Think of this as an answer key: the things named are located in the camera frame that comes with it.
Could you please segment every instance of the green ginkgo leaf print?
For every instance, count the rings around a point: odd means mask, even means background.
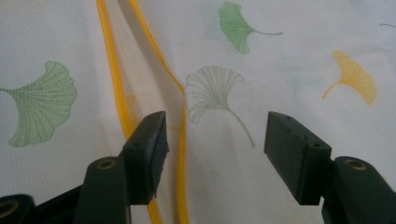
[[[243,54],[250,53],[248,47],[248,36],[251,33],[259,33],[262,35],[283,35],[283,33],[267,34],[251,28],[241,14],[241,6],[225,2],[219,9],[220,27],[227,39],[233,43],[236,50]]]
[[[48,141],[54,130],[70,116],[77,91],[65,66],[47,62],[46,73],[29,85],[15,89],[0,89],[15,100],[18,128],[8,141],[13,147],[25,147]]]
[[[195,74],[187,76],[185,96],[189,119],[198,123],[201,116],[209,109],[222,109],[230,112],[242,125],[252,147],[255,147],[248,128],[228,105],[228,95],[236,82],[243,82],[243,77],[230,69],[207,66]]]

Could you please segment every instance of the yellow ginkgo leaf print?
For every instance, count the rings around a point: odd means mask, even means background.
[[[345,84],[357,91],[371,105],[376,97],[376,87],[373,78],[355,61],[345,55],[343,51],[336,50],[332,56],[337,61],[341,70],[341,78],[327,89],[322,98],[325,99],[329,91],[338,84]]]

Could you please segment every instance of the ginkgo leaf print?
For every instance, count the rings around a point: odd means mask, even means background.
[[[187,76],[185,96],[189,119],[198,123],[209,109],[222,109],[230,112],[242,125],[252,147],[255,147],[248,128],[228,105],[228,95],[236,82],[243,77],[235,71],[222,67],[208,66],[197,73]]]
[[[390,26],[390,27],[396,28],[396,25],[387,24],[387,23],[379,23],[379,25],[381,25],[381,26]]]
[[[255,32],[262,35],[282,35],[283,33],[267,34],[251,28],[241,14],[241,6],[225,2],[219,9],[220,27],[227,39],[233,43],[236,50],[243,54],[250,53],[248,36]]]
[[[25,147],[48,141],[54,130],[70,115],[77,91],[66,67],[47,62],[46,73],[38,80],[15,90],[0,89],[15,100],[18,128],[8,141],[11,146]]]
[[[325,99],[334,86],[345,84],[357,91],[364,98],[367,105],[371,105],[376,97],[376,87],[370,74],[340,50],[333,52],[332,56],[340,67],[341,78],[324,92],[322,98]]]

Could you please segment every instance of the yellow cable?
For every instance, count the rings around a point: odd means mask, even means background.
[[[113,81],[114,97],[116,101],[116,108],[120,118],[121,128],[125,135],[125,138],[129,138],[133,133],[133,127],[137,124],[132,124],[131,118],[128,114],[128,108],[126,106],[125,96],[122,89],[122,81],[120,76],[119,64],[117,61],[117,53],[114,46],[113,34],[111,33],[111,25],[106,11],[106,5],[104,0],[96,0],[99,18],[102,23],[102,30],[105,39],[108,63],[110,66],[111,79]],[[153,224],[161,224],[161,216],[158,211],[157,204],[153,199],[148,205],[148,214]]]
[[[178,88],[180,89],[181,93],[184,96],[184,87],[183,85],[176,79],[176,77],[171,72],[170,68],[166,64],[166,61],[163,55],[160,52],[146,22],[139,10],[139,6],[136,3],[136,0],[129,0],[129,3],[136,15],[137,19],[139,20],[140,25],[142,26],[143,31],[145,32],[150,45],[153,47],[157,57],[160,59],[163,67],[171,76],[171,78],[175,81]],[[185,152],[186,152],[186,117],[187,117],[186,106],[183,104],[183,113],[181,118],[181,129],[180,129],[180,137],[179,137],[179,144],[178,144],[178,157],[177,157],[177,215],[178,215],[178,222],[181,224],[188,224],[189,223],[189,216],[187,210],[187,203],[186,203],[186,179],[185,179]]]

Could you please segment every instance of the gray ginkgo leaf outline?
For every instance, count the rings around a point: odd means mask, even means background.
[[[248,128],[228,105],[228,96],[233,85],[243,80],[243,77],[235,71],[218,66],[206,66],[195,74],[187,76],[185,98],[188,117],[192,122],[198,123],[201,116],[209,109],[228,111],[245,130],[251,147],[255,147]]]
[[[396,25],[392,25],[392,24],[387,24],[387,23],[379,23],[380,26],[390,26],[393,28],[396,28]]]

